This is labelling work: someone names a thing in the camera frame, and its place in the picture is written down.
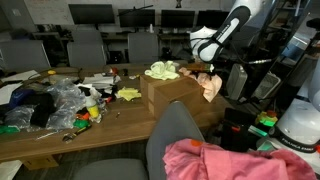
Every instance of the plastic wrapper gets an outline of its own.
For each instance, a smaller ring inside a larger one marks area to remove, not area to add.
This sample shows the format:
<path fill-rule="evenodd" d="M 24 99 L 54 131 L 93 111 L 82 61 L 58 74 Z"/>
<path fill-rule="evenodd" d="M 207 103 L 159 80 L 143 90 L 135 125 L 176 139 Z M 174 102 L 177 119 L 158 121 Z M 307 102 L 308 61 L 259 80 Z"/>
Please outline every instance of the plastic wrapper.
<path fill-rule="evenodd" d="M 30 119 L 34 112 L 35 106 L 26 105 L 18 106 L 6 113 L 5 124 L 15 126 L 19 129 L 30 128 Z"/>
<path fill-rule="evenodd" d="M 85 96 L 70 79 L 63 79 L 47 89 L 57 111 L 50 115 L 47 129 L 73 128 L 76 112 L 85 107 Z"/>

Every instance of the crumpled cloth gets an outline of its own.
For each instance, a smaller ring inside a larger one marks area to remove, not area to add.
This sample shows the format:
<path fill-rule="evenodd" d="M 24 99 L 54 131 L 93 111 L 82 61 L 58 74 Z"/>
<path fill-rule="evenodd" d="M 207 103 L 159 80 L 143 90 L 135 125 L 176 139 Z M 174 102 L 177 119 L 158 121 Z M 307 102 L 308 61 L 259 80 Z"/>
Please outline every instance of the crumpled cloth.
<path fill-rule="evenodd" d="M 208 102 L 211 102 L 213 100 L 222 86 L 222 80 L 217 75 L 210 77 L 206 73 L 199 73 L 198 78 L 196 78 L 195 75 L 191 74 L 191 71 L 187 70 L 184 67 L 181 68 L 179 72 L 183 73 L 184 76 L 195 79 L 199 83 L 199 85 L 204 88 L 203 96 Z"/>
<path fill-rule="evenodd" d="M 151 65 L 150 70 L 144 72 L 145 75 L 151 76 L 154 79 L 176 79 L 179 76 L 176 73 L 176 68 L 172 61 L 167 61 L 166 63 L 162 61 L 155 62 Z"/>
<path fill-rule="evenodd" d="M 184 139 L 166 147 L 163 161 L 168 180 L 316 180 L 312 168 L 286 149 L 238 153 Z"/>
<path fill-rule="evenodd" d="M 127 101 L 130 101 L 133 98 L 141 97 L 141 93 L 139 93 L 137 89 L 125 87 L 118 91 L 118 95 Z"/>

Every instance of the office chair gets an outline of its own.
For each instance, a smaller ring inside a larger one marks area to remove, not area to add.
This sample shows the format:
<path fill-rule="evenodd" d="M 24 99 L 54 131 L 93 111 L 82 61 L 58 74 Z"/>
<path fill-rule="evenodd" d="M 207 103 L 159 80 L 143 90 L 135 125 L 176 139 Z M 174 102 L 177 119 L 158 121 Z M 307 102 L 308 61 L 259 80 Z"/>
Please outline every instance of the office chair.
<path fill-rule="evenodd" d="M 153 33 L 129 33 L 130 63 L 150 63 L 159 60 L 158 36 Z"/>
<path fill-rule="evenodd" d="M 70 67 L 94 68 L 106 65 L 103 44 L 69 42 L 67 49 Z"/>
<path fill-rule="evenodd" d="M 74 179 L 165 180 L 167 175 L 162 160 L 165 148 L 185 138 L 204 141 L 200 130 L 183 103 L 173 102 L 163 113 L 147 143 L 146 158 L 149 175 L 140 160 L 110 159 L 83 167 L 75 174 Z"/>
<path fill-rule="evenodd" d="M 75 30 L 71 32 L 76 43 L 100 43 L 103 44 L 101 33 L 98 30 Z"/>
<path fill-rule="evenodd" d="M 50 69 L 41 40 L 15 40 L 0 43 L 0 67 L 7 71 Z"/>

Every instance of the pink towel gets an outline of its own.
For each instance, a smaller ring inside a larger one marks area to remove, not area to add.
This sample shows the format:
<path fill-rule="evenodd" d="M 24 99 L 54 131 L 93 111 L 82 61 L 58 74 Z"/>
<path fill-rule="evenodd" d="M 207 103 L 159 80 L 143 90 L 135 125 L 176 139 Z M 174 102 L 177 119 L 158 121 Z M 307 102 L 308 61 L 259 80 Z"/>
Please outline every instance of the pink towel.
<path fill-rule="evenodd" d="M 168 180 L 316 180 L 312 168 L 291 151 L 237 153 L 184 139 L 166 148 Z"/>

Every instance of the desk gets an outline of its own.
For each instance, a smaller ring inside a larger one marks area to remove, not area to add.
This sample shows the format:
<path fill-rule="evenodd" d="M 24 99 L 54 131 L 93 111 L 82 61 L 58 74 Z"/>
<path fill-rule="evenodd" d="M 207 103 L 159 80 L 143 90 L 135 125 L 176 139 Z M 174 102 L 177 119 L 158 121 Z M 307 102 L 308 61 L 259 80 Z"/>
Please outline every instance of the desk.
<path fill-rule="evenodd" d="M 144 72 L 150 65 L 116 65 L 121 75 L 122 69 L 127 68 L 129 75 Z M 101 72 L 103 69 L 83 70 L 80 77 Z M 74 68 L 58 68 L 59 72 L 77 72 Z M 130 80 L 128 77 L 121 77 L 118 83 L 119 88 L 134 87 L 139 89 L 139 79 Z M 212 103 L 203 102 L 202 112 L 194 119 L 200 128 L 209 127 L 218 123 L 223 118 L 224 109 L 231 105 L 220 95 Z M 137 141 L 147 139 L 155 124 L 156 119 L 143 106 L 141 99 L 125 102 L 117 100 L 109 105 L 111 111 L 106 113 L 100 124 L 92 123 L 92 128 L 77 137 L 73 142 L 66 144 L 62 142 L 63 134 L 74 132 L 74 129 L 65 130 L 59 134 L 54 134 L 45 139 L 35 141 L 37 136 L 45 134 L 47 131 L 20 132 L 16 134 L 0 135 L 0 162 L 10 160 L 28 160 L 48 155 L 61 154 L 66 152 L 84 150 L 106 145 Z"/>

